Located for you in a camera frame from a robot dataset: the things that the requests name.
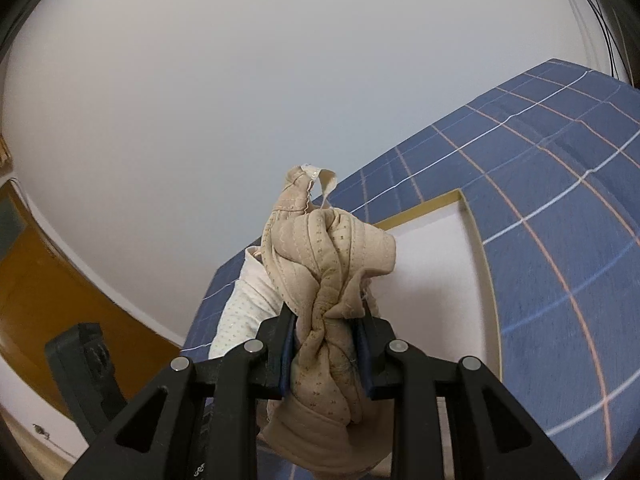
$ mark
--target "wooden door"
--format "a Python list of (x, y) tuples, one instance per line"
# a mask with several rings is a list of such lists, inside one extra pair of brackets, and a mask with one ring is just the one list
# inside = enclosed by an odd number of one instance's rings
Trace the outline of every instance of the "wooden door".
[(0, 354), (65, 415), (44, 345), (80, 322), (100, 323), (127, 399), (178, 355), (176, 346), (127, 314), (73, 267), (5, 184), (0, 189)]

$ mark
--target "silver screw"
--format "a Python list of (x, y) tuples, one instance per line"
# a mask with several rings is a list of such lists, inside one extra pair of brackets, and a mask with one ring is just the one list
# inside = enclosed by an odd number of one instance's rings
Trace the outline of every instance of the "silver screw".
[(482, 366), (482, 361), (477, 357), (473, 357), (472, 355), (468, 355), (464, 359), (462, 359), (462, 365), (467, 370), (471, 370), (472, 372), (479, 370)]
[(406, 352), (408, 349), (409, 344), (406, 341), (402, 341), (402, 339), (394, 339), (391, 343), (389, 343), (389, 350), (398, 354)]
[(249, 341), (244, 343), (244, 349), (251, 354), (259, 352), (263, 347), (264, 343), (259, 339), (249, 339)]
[(170, 366), (174, 371), (181, 372), (189, 366), (189, 360), (181, 355), (180, 357), (172, 359)]

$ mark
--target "beige fabric strap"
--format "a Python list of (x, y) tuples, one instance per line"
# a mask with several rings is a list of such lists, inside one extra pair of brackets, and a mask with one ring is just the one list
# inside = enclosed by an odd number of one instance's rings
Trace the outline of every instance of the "beige fabric strap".
[[(320, 208), (310, 202), (315, 180)], [(312, 166), (290, 170), (261, 247), (269, 278), (298, 316), (299, 346), (290, 394), (270, 402), (262, 433), (276, 452), (331, 480), (358, 478), (391, 450), (392, 404), (364, 395), (347, 320), (364, 315), (369, 278), (390, 273), (396, 261), (391, 235), (328, 205), (336, 181)]]

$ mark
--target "blue plaid tablecloth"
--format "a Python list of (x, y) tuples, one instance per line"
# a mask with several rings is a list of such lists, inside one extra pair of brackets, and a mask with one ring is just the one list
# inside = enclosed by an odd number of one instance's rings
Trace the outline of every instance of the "blue plaid tablecloth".
[[(494, 282), (504, 383), (584, 479), (640, 427), (640, 92), (549, 60), (341, 181), (378, 222), (461, 189)], [(207, 358), (243, 253), (222, 265), (183, 354)], [(267, 451), (260, 477), (311, 478)]]

